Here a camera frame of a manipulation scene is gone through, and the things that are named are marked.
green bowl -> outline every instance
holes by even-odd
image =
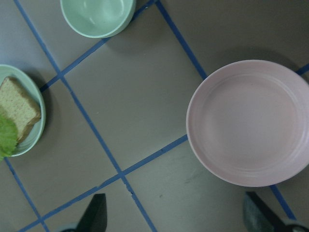
[[[60,0],[60,5],[74,31],[89,38],[106,38],[129,24],[136,0]]]
[[[28,91],[29,95],[36,101],[41,108],[41,119],[34,124],[28,137],[20,144],[16,146],[15,151],[12,156],[20,156],[27,151],[29,151],[37,143],[40,136],[43,133],[46,119],[46,110],[43,97],[39,88],[36,84],[21,70],[10,66],[10,65],[0,65],[0,85],[5,79],[5,77],[11,76],[18,79],[19,83]]]

bread slice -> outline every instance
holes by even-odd
[[[0,108],[17,126],[17,142],[23,142],[41,119],[39,105],[16,78],[6,77],[0,86]]]

lettuce leaf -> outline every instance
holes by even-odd
[[[0,114],[0,161],[11,156],[17,145],[15,123]]]

gray floor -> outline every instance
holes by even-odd
[[[147,3],[137,2],[137,9]],[[306,66],[309,2],[148,3],[101,45],[66,24],[59,1],[0,2],[0,63],[23,70],[39,87],[49,83],[42,88],[42,138],[0,163],[0,231],[53,232],[77,222],[98,192],[107,195],[109,232],[245,232],[247,190],[287,218],[269,187],[229,184],[198,162],[185,138],[185,114],[203,76],[194,57],[207,74],[244,59],[294,71]],[[277,186],[309,225],[309,167]]]

blue tape grid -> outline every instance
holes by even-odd
[[[125,183],[128,191],[131,192],[132,194],[132,198],[134,199],[135,203],[137,204],[138,208],[140,209],[141,213],[143,214],[145,220],[147,221],[148,225],[150,226],[150,228],[152,229],[152,231],[156,231],[153,223],[151,222],[151,220],[149,219],[146,211],[144,210],[144,208],[142,207],[140,201],[138,200],[136,194],[134,193],[131,185],[129,184],[128,180],[126,179],[125,175],[129,174],[130,172],[136,170],[137,168],[149,163],[150,161],[156,159],[157,157],[163,155],[164,153],[170,151],[171,149],[173,149],[174,147],[178,146],[179,144],[183,143],[184,141],[187,140],[187,136],[184,135],[181,138],[179,138],[178,140],[172,142],[171,144],[167,145],[166,147],[162,148],[161,150],[153,153],[152,155],[148,156],[147,158],[141,160],[140,162],[132,165],[131,167],[125,169],[124,171],[121,171],[119,165],[117,164],[116,160],[114,159],[114,157],[112,156],[110,150],[108,149],[107,145],[105,144],[104,140],[102,139],[102,137],[100,136],[99,132],[97,131],[96,127],[94,126],[93,122],[91,121],[90,117],[88,116],[87,112],[84,110],[84,108],[82,107],[81,103],[79,102],[79,100],[77,99],[75,93],[72,91],[71,87],[69,86],[68,82],[66,81],[64,75],[66,73],[68,73],[70,70],[72,70],[74,67],[76,67],[83,59],[85,59],[86,57],[88,57],[91,53],[95,52],[98,48],[100,48],[102,45],[104,45],[109,38],[107,39],[102,39],[100,40],[98,43],[96,43],[94,46],[92,46],[88,51],[86,51],[84,54],[82,54],[78,59],[76,59],[73,63],[71,63],[68,67],[66,67],[63,71],[60,71],[59,67],[57,66],[55,60],[53,59],[52,55],[49,53],[48,49],[46,48],[46,45],[44,44],[43,40],[41,39],[41,37],[39,36],[38,32],[36,31],[36,29],[34,28],[33,24],[31,23],[30,19],[28,18],[26,12],[24,11],[24,9],[22,8],[21,4],[19,3],[18,0],[14,0],[15,4],[17,5],[19,11],[21,12],[22,16],[24,17],[26,23],[28,24],[29,28],[31,29],[32,33],[34,34],[35,38],[37,39],[37,41],[39,42],[41,48],[43,49],[43,51],[45,52],[46,56],[48,57],[49,61],[51,62],[52,66],[54,67],[54,69],[57,72],[57,75],[52,78],[48,83],[46,83],[44,86],[42,86],[40,88],[40,90],[43,92],[46,89],[48,89],[52,84],[54,84],[56,81],[61,80],[63,82],[63,84],[68,88],[68,90],[70,91],[70,94],[72,95],[76,105],[78,106],[78,108],[81,110],[83,116],[85,117],[86,121],[88,122],[89,126],[91,127],[91,129],[93,130],[94,134],[96,135],[97,139],[99,140],[99,142],[101,143],[103,149],[105,150],[105,152],[107,153],[108,157],[110,158],[113,166],[115,167],[115,169],[117,170],[118,174],[111,177],[110,179],[106,180],[105,182],[103,182],[100,186],[97,187],[93,187],[92,189],[88,190],[87,192],[81,194],[80,196],[72,199],[71,201],[63,204],[62,206],[60,206],[59,208],[52,210],[51,212],[47,213],[46,215],[44,215],[43,217],[41,217],[35,207],[35,205],[33,204],[32,200],[30,199],[28,193],[26,192],[25,188],[23,187],[20,179],[18,178],[17,174],[15,173],[12,165],[10,164],[10,162],[8,161],[8,159],[5,159],[7,165],[9,166],[12,174],[14,175],[18,185],[20,186],[23,194],[25,195],[26,199],[28,200],[29,204],[31,205],[31,208],[33,209],[33,211],[35,212],[36,216],[38,217],[38,220],[27,225],[26,227],[22,228],[20,231],[27,231],[29,229],[31,229],[32,227],[36,226],[37,224],[41,223],[45,229],[45,231],[49,231],[47,226],[44,223],[44,220],[52,217],[53,215],[57,214],[58,212],[64,210],[65,208],[69,207],[70,205],[72,205],[73,203],[80,201],[82,199],[84,199],[85,197],[95,193],[96,191],[104,188],[105,186],[113,183],[114,181],[118,180],[118,179],[122,179],[122,181]],[[150,0],[148,1],[146,4],[144,4],[140,9],[138,9],[134,16],[133,19],[137,18],[145,9],[147,9],[148,7],[152,6],[153,4],[156,4],[157,8],[159,9],[159,11],[161,12],[162,16],[164,17],[164,19],[166,20],[166,22],[168,23],[168,25],[170,26],[171,30],[173,31],[173,33],[175,34],[176,38],[178,39],[179,43],[181,44],[181,46],[183,47],[183,49],[185,50],[186,54],[188,55],[188,57],[190,58],[192,64],[195,66],[195,68],[197,69],[198,73],[200,74],[202,79],[205,79],[207,77],[205,71],[203,70],[203,68],[201,67],[201,65],[199,64],[197,58],[195,57],[195,55],[193,54],[192,50],[190,49],[189,45],[187,44],[187,42],[185,41],[185,39],[183,38],[183,36],[181,35],[181,33],[179,32],[178,28],[176,27],[176,25],[174,24],[174,22],[172,21],[171,17],[169,16],[168,12],[166,11],[166,9],[164,8],[164,6],[162,5],[161,1],[158,0]],[[302,75],[305,72],[309,71],[309,64],[307,64],[306,66],[300,68],[298,71],[296,71],[297,74]],[[279,189],[275,186],[272,185],[270,186],[271,190],[273,191],[274,195],[276,196],[277,200],[279,201],[279,203],[281,204],[281,206],[283,207],[284,211],[286,212],[287,216],[290,219],[295,219],[294,214],[292,213],[291,209],[289,208],[288,204],[286,203],[286,201],[284,200],[283,196],[281,195]]]

